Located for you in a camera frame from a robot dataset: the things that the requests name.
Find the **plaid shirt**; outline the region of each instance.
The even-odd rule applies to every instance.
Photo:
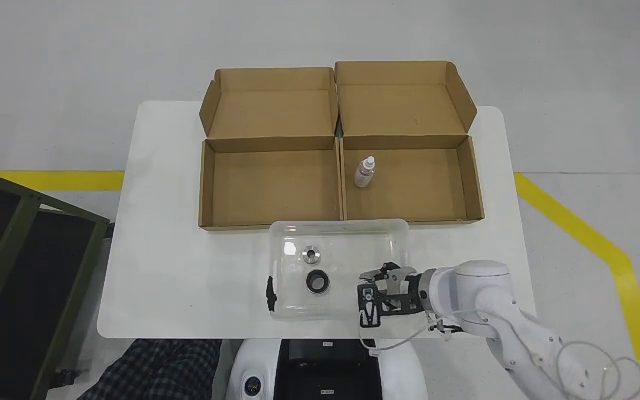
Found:
[[[80,399],[211,399],[220,339],[137,339]]]

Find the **dark green frame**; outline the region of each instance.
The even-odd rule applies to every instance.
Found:
[[[95,224],[87,247],[85,248],[75,281],[67,297],[67,302],[31,392],[31,399],[42,399],[46,397],[47,390],[49,390],[49,378],[55,372],[55,368],[64,353],[67,340],[73,329],[73,324],[82,306],[91,275],[93,274],[102,249],[102,240],[105,237],[109,220],[2,178],[0,178],[0,191],[20,197],[20,202],[4,234],[0,238],[0,291],[4,288],[7,277],[13,269],[16,258],[22,249],[24,240],[38,212],[62,212],[84,218]],[[60,211],[40,209],[41,204]]]

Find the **bottle cap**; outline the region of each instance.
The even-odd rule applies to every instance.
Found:
[[[376,160],[373,156],[369,156],[362,162],[362,164],[366,169],[373,169],[376,166]]]

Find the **white floor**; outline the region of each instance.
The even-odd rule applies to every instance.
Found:
[[[199,100],[219,67],[448,59],[478,105],[504,113],[514,169],[640,276],[639,19],[636,0],[7,2],[0,169],[124,169],[138,104]],[[56,195],[116,217],[117,193]],[[539,317],[632,356],[608,267],[525,202],[521,212]],[[128,345],[89,332],[87,379]],[[455,359],[448,345],[415,342],[432,399],[523,398],[481,342]]]

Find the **transparent plastic bin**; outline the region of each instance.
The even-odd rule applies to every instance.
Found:
[[[270,276],[277,296],[271,315],[276,319],[357,318],[359,275],[389,261],[410,265],[409,225],[401,219],[278,221],[269,229],[269,242]],[[308,246],[320,253],[315,264],[303,258]],[[323,271],[329,280],[319,294],[307,287],[313,270]]]

